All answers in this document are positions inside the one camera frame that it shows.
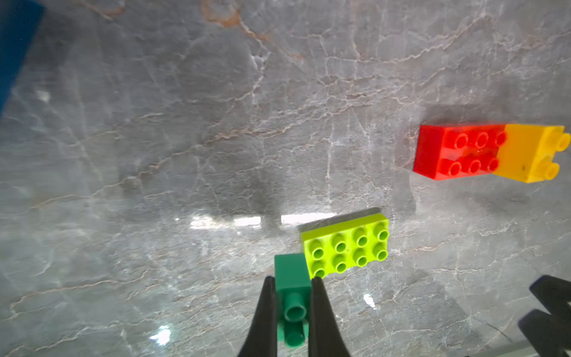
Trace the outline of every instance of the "lego brick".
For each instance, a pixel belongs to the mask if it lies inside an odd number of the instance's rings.
[[[309,311],[311,280],[303,253],[276,255],[278,319],[302,321]]]
[[[308,338],[311,280],[303,253],[274,256],[278,300],[278,341],[295,348]]]
[[[303,232],[305,259],[311,279],[388,256],[389,220],[381,213]]]
[[[559,173],[555,153],[564,151],[571,135],[563,126],[507,124],[509,140],[500,147],[494,174],[526,183],[552,180]]]
[[[509,140],[504,127],[422,125],[413,170],[434,180],[493,173],[498,149]]]
[[[0,114],[43,11],[43,6],[31,0],[0,4]]]

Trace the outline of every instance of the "lego stud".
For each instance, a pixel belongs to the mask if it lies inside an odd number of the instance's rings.
[[[322,262],[315,262],[311,266],[311,272],[314,276],[318,276],[320,278],[325,277],[325,269],[323,269]]]
[[[365,230],[363,228],[359,228],[353,233],[353,240],[357,244],[358,247],[364,247],[369,242]]]
[[[331,239],[331,245],[333,246],[333,249],[335,249],[337,253],[343,253],[347,249],[345,238],[343,238],[343,235],[341,233],[337,234],[336,236],[333,237],[333,239]]]
[[[311,243],[309,251],[311,252],[311,256],[315,260],[323,258],[323,248],[321,247],[321,242],[319,242],[318,240],[315,240],[313,243]]]
[[[465,173],[475,174],[478,172],[481,166],[482,163],[478,159],[465,158],[462,160],[462,171]]]
[[[482,170],[484,171],[492,173],[498,169],[499,165],[500,161],[495,157],[486,157],[482,159]]]
[[[446,176],[456,176],[460,173],[461,164],[458,161],[452,161],[449,159],[440,160],[439,172]]]
[[[335,271],[341,274],[345,270],[347,270],[347,264],[345,262],[345,257],[342,254],[339,254],[333,259],[333,266],[335,267]]]
[[[571,134],[569,133],[553,133],[550,135],[550,140],[556,142],[555,150],[563,151],[567,149],[569,143],[571,143]]]
[[[289,322],[299,322],[307,315],[303,297],[297,292],[290,292],[284,296],[284,317]]]
[[[284,342],[289,348],[296,348],[305,342],[302,323],[284,323]]]
[[[545,180],[552,180],[559,173],[559,164],[551,162],[550,158],[544,160],[535,169],[534,175]]]
[[[489,135],[485,131],[472,131],[468,135],[468,145],[481,149],[488,143]]]
[[[444,140],[444,146],[449,149],[461,149],[468,143],[468,135],[465,133],[448,133]]]
[[[375,237],[377,237],[381,242],[384,242],[389,238],[389,230],[384,222],[377,224],[373,233],[375,233]]]
[[[365,252],[362,249],[357,249],[355,254],[353,254],[353,260],[357,266],[364,267],[367,265],[367,257],[365,256]]]
[[[504,130],[493,130],[490,133],[489,143],[491,146],[500,147],[505,144],[508,139],[508,135]]]
[[[379,262],[382,262],[388,257],[389,252],[385,249],[382,243],[379,243],[375,246],[375,248],[373,248],[373,254]]]

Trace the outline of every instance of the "lime green stud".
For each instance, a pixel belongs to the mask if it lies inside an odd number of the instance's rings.
[[[382,262],[388,257],[389,252],[385,248],[384,244],[379,243],[375,246],[375,248],[373,248],[373,254],[375,255],[375,257],[379,262]]]
[[[369,239],[367,238],[367,233],[363,228],[359,228],[353,233],[353,240],[357,244],[357,247],[363,248],[364,246],[369,243]]]
[[[379,240],[379,242],[386,242],[389,238],[389,230],[384,222],[377,224],[374,231],[375,237]]]
[[[333,259],[333,266],[335,267],[335,271],[341,274],[347,270],[347,263],[345,262],[345,256],[343,254],[339,254]]]
[[[353,254],[353,260],[355,261],[355,265],[358,267],[364,267],[367,265],[367,256],[365,255],[365,251],[357,249],[355,254]]]
[[[314,241],[313,243],[311,243],[310,249],[311,249],[311,256],[315,260],[323,258],[323,246],[321,245],[321,242],[319,242],[318,240]]]
[[[311,266],[311,274],[312,276],[318,276],[320,278],[325,277],[325,269],[323,269],[322,262],[315,262]]]
[[[335,251],[339,254],[347,250],[347,243],[345,242],[345,237],[343,237],[343,234],[341,233],[335,235],[333,239],[331,239],[331,245],[333,246],[333,249],[335,249]]]

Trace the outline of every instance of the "black object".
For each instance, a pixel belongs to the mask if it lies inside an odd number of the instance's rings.
[[[277,314],[276,279],[268,276],[264,280],[248,337],[238,357],[275,357],[278,355]]]
[[[320,277],[311,280],[309,301],[309,357],[351,357],[339,329]],[[238,357],[276,357],[276,282],[266,277],[252,325]]]
[[[530,287],[533,295],[551,312],[533,310],[518,326],[540,357],[567,357],[571,350],[571,283],[544,275]]]
[[[309,357],[351,357],[337,328],[323,280],[318,276],[311,280],[308,343]]]

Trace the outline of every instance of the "lime green lego brick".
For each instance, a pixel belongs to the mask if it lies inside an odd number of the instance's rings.
[[[311,280],[303,253],[274,256],[278,319],[301,322],[309,312]]]
[[[388,256],[389,220],[381,213],[301,234],[309,277],[321,278]]]

